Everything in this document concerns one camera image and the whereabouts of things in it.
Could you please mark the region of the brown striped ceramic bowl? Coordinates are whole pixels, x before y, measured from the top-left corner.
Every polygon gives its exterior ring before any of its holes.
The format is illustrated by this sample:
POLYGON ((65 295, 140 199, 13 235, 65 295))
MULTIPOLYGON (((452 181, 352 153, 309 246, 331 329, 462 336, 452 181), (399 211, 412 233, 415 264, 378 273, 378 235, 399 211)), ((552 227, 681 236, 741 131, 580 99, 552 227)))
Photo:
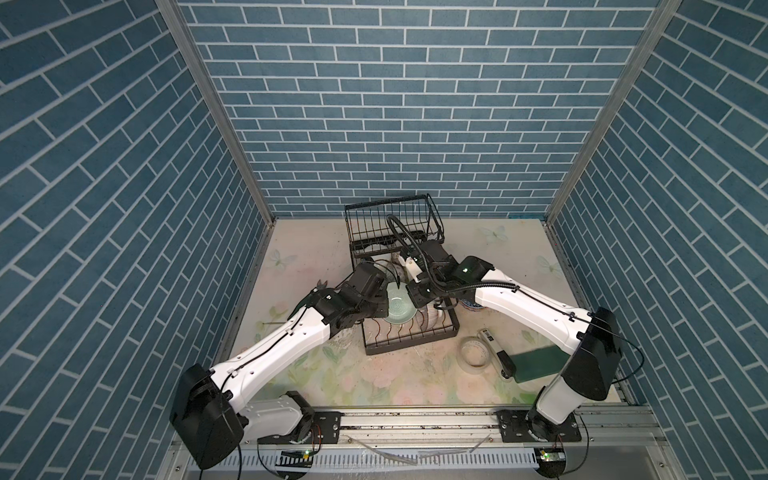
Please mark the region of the brown striped ceramic bowl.
POLYGON ((423 332, 441 327, 445 318, 445 311, 437 308, 435 303, 430 303, 420 309, 419 326, 423 332))

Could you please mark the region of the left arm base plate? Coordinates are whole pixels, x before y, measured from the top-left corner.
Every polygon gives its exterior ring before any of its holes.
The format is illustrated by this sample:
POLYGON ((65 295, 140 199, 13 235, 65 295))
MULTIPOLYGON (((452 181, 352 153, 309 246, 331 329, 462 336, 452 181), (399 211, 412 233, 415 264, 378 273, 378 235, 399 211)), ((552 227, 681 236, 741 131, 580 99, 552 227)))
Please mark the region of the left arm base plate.
POLYGON ((341 419, 342 413, 340 411, 319 411, 312 415, 305 414, 288 434, 263 437, 259 442, 267 445, 337 444, 341 419))

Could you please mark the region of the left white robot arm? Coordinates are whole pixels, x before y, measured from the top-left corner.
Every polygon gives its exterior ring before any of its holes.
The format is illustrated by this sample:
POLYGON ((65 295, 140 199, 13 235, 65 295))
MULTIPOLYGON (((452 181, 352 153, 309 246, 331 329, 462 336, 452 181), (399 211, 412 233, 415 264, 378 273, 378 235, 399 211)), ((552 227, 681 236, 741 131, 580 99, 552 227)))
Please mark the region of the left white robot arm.
POLYGON ((288 392, 247 409, 252 398, 302 355, 357 322, 388 312, 388 280, 374 264, 358 265, 340 284, 313 288, 289 318, 244 352, 211 368, 196 363, 179 377, 169 421, 202 470, 240 447, 246 433, 257 437, 305 436, 314 411, 288 392))

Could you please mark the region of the blue floral patterned bowl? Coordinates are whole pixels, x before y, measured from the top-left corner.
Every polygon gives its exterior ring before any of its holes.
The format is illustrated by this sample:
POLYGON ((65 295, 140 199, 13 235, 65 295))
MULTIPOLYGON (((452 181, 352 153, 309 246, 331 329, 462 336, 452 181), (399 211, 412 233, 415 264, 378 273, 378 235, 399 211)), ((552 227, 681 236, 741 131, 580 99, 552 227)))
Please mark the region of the blue floral patterned bowl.
POLYGON ((479 312, 485 309, 484 306, 478 303, 475 303, 473 301, 465 300, 465 299, 461 299, 460 303, 465 309, 472 312, 479 312))

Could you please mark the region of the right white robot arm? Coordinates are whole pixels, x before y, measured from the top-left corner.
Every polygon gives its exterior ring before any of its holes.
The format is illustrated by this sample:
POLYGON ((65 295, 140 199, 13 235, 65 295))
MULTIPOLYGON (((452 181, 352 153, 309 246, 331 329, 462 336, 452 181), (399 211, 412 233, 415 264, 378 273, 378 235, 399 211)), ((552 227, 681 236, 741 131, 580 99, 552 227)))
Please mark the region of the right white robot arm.
POLYGON ((458 262, 437 241, 402 247, 397 262, 407 272, 415 306, 439 298, 466 299, 538 332, 569 355, 526 414, 534 438, 555 440, 583 403, 607 398, 622 356, 622 337, 611 311, 590 312, 558 302, 476 256, 458 262))

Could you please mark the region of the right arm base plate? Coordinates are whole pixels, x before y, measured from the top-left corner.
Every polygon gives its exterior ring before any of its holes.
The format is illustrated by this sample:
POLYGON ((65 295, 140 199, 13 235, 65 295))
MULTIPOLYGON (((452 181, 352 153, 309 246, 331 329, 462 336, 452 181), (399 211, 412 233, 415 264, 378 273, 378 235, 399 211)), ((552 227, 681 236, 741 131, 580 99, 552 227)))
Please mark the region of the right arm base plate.
POLYGON ((501 409, 494 415, 503 443, 578 443, 582 435, 571 413, 561 424, 547 420, 535 409, 501 409))

